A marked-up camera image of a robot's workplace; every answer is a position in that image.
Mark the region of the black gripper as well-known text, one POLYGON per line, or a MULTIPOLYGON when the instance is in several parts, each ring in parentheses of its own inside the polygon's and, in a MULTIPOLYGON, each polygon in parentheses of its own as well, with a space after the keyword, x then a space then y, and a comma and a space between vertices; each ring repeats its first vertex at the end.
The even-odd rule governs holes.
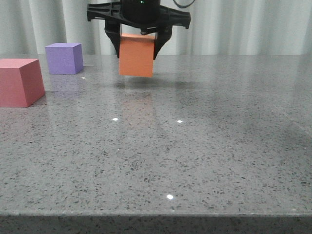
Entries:
POLYGON ((87 6, 87 20, 104 20, 104 31, 119 58, 121 24, 140 28, 142 35, 155 33, 154 60, 172 36, 173 26, 189 28, 189 12, 162 6, 159 0, 120 0, 87 6))

